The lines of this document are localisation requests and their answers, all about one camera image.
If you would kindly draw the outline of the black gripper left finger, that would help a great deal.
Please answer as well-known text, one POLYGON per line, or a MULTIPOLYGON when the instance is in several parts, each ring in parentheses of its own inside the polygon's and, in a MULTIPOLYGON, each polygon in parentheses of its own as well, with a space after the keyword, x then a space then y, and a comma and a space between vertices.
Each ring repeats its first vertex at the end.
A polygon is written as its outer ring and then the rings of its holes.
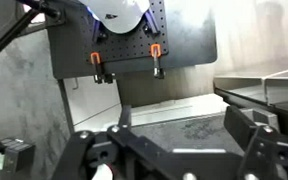
POLYGON ((160 147, 128 128, 106 132, 78 131, 71 135, 51 180, 93 180, 101 165, 124 180, 171 180, 160 147))

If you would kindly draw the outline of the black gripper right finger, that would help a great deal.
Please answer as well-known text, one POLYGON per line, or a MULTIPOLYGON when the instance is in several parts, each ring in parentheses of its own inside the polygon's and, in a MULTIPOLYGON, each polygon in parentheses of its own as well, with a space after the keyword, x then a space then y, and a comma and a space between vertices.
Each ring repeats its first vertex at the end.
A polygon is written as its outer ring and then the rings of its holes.
POLYGON ((246 180, 283 180, 280 165, 288 178, 288 135, 269 125, 258 126, 239 108, 226 108, 224 127, 244 151, 238 175, 246 180))

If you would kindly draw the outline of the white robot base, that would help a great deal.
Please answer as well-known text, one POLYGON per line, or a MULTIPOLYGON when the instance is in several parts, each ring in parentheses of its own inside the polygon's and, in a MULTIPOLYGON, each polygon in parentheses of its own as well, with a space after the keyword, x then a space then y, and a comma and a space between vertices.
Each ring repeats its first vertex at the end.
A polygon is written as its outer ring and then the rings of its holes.
POLYGON ((78 0, 108 30, 125 34, 133 30, 150 8, 150 0, 78 0))

